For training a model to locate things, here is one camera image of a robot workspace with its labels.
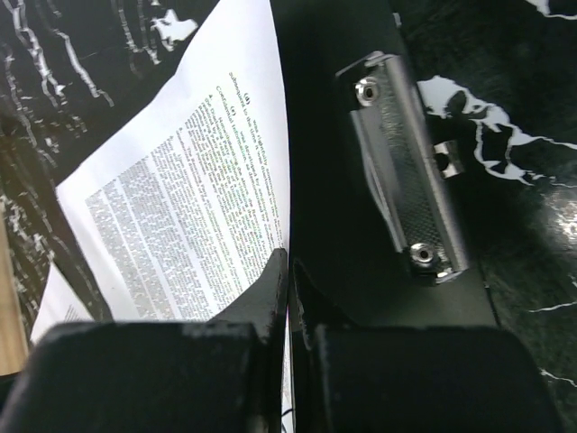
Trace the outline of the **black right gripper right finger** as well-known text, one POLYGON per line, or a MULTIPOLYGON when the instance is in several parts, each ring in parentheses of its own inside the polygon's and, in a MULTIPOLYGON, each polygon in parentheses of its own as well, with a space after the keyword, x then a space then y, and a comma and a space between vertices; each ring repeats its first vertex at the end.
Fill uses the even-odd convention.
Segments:
POLYGON ((495 327, 363 327, 292 267, 298 432, 558 432, 531 354, 495 327))

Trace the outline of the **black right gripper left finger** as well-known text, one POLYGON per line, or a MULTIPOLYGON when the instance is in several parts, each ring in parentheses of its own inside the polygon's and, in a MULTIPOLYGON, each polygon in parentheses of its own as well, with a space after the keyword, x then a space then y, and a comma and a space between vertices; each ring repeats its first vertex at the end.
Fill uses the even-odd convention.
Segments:
POLYGON ((278 432, 289 258, 206 322, 53 327, 2 381, 4 432, 278 432))

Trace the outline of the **black clipboard folder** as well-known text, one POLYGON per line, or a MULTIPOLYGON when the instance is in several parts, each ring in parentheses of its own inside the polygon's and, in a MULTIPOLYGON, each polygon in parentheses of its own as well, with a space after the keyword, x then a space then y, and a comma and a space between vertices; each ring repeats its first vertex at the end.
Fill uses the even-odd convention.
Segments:
POLYGON ((493 327, 386 1, 276 1, 295 324, 493 327))

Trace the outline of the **printed paper sheet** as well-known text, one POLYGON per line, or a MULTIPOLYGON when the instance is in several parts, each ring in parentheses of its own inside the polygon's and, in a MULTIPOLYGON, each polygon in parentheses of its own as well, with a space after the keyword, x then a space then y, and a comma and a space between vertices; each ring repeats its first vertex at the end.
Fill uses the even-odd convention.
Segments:
POLYGON ((172 78, 57 189, 112 322, 206 322, 289 247, 289 138, 267 1, 221 1, 172 78))
POLYGON ((36 345, 58 324, 93 320, 59 268, 51 263, 38 315, 32 327, 31 343, 36 345))

